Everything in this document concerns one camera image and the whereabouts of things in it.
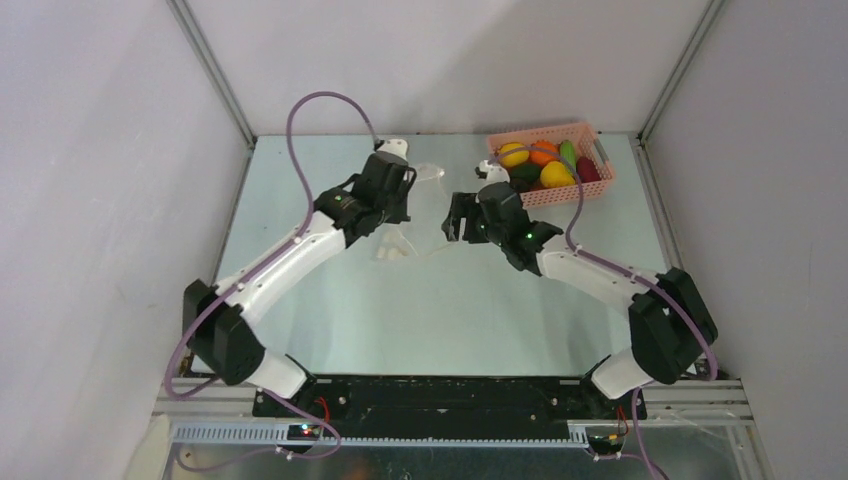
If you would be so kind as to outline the dark green avocado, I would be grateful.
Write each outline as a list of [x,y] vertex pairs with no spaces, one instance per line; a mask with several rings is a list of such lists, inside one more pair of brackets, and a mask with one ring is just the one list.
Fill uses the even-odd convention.
[[523,182],[533,186],[539,181],[542,167],[533,162],[524,162],[508,170],[510,181]]

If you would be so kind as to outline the clear dotted zip top bag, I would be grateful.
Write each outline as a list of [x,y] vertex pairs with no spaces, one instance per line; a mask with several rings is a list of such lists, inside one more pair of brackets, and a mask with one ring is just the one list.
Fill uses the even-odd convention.
[[441,229],[451,200],[442,184],[445,170],[430,163],[415,169],[418,178],[407,198],[410,220],[382,229],[375,252],[378,261],[426,258],[452,246]]

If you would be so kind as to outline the yellow lemon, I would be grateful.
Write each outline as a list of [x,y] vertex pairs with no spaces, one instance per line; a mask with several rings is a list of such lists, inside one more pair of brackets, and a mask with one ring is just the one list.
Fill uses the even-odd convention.
[[512,169],[529,160],[530,152],[525,144],[509,142],[497,150],[498,163],[505,169]]

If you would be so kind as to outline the orange fruit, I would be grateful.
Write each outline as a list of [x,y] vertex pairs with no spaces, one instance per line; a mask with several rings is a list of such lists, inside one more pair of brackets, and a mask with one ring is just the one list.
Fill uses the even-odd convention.
[[559,146],[547,140],[539,140],[531,144],[529,160],[540,167],[559,161]]

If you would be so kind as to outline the dark brown fruit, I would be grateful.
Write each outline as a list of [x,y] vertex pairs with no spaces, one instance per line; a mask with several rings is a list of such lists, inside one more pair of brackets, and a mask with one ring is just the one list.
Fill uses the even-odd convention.
[[521,178],[511,179],[509,185],[518,194],[529,192],[532,189],[532,184]]

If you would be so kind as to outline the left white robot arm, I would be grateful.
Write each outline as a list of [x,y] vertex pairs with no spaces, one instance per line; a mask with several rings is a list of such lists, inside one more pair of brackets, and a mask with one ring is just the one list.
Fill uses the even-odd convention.
[[409,220],[407,198],[417,179],[400,142],[388,142],[363,170],[321,193],[308,216],[247,267],[215,285],[186,287],[187,347],[227,385],[252,384],[277,395],[292,416],[316,403],[310,374],[288,355],[271,353],[256,330],[269,310],[308,273],[385,223]]

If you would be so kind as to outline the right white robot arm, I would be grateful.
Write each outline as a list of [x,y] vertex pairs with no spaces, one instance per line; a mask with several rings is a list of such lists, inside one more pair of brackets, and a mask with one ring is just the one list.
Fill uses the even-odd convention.
[[441,229],[450,242],[493,244],[516,270],[571,285],[625,318],[629,347],[601,360],[584,378],[581,402],[591,416],[610,416],[622,396],[651,382],[675,383],[699,357],[716,377],[711,346],[717,326],[687,272],[640,270],[595,255],[569,229],[531,219],[505,182],[454,193]]

